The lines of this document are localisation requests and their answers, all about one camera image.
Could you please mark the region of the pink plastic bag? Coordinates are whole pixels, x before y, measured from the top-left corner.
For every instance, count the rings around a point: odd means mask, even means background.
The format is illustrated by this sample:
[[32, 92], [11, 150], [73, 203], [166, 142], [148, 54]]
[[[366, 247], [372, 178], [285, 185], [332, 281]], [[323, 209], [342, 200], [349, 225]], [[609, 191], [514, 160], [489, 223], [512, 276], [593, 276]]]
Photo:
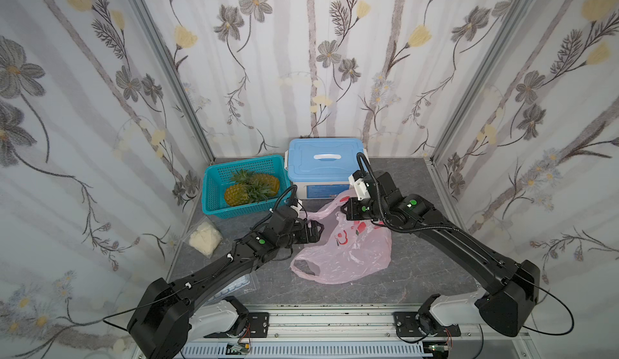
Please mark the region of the pink plastic bag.
[[337, 195], [317, 212], [301, 217], [324, 226], [320, 241], [293, 258], [298, 277], [324, 285], [349, 283], [386, 269], [391, 262], [392, 235], [368, 220], [348, 221], [340, 208], [356, 199], [353, 190]]

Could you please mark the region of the pineapple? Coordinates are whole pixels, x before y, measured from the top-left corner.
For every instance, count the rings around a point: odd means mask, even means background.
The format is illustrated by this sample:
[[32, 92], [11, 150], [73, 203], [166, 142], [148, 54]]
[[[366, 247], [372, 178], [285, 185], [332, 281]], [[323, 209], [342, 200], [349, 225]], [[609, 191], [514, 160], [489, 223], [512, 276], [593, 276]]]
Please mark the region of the pineapple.
[[238, 184], [260, 185], [269, 191], [269, 197], [275, 197], [280, 190], [280, 180], [269, 174], [250, 170], [237, 170], [232, 173], [231, 180]]
[[224, 200], [231, 207], [254, 204], [268, 200], [272, 194], [269, 186], [264, 184], [235, 184], [224, 192]]

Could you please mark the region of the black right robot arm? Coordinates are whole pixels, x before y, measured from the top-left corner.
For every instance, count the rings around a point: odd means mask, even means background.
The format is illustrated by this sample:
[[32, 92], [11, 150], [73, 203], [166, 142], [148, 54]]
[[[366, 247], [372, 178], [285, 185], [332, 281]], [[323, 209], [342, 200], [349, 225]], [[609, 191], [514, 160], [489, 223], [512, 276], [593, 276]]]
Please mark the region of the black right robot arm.
[[467, 294], [430, 296], [417, 313], [422, 334], [459, 324], [486, 324], [508, 337], [520, 333], [538, 302], [540, 269], [533, 262], [516, 262], [481, 244], [432, 202], [419, 194], [402, 195], [386, 172], [373, 177], [357, 170], [349, 183], [356, 194], [343, 208], [349, 221], [371, 220], [395, 233], [414, 234], [480, 284]]

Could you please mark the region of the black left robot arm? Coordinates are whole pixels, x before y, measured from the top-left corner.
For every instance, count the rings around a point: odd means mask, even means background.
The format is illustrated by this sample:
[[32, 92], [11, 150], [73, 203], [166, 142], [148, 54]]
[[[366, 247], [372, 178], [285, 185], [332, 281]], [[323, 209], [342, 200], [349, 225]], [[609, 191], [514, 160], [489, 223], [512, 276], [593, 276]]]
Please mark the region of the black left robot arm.
[[170, 283], [152, 282], [130, 317], [128, 333], [145, 357], [175, 357], [197, 329], [190, 319], [214, 294], [275, 260], [280, 249], [319, 242], [323, 231], [323, 224], [300, 218], [292, 207], [274, 209], [215, 262]]

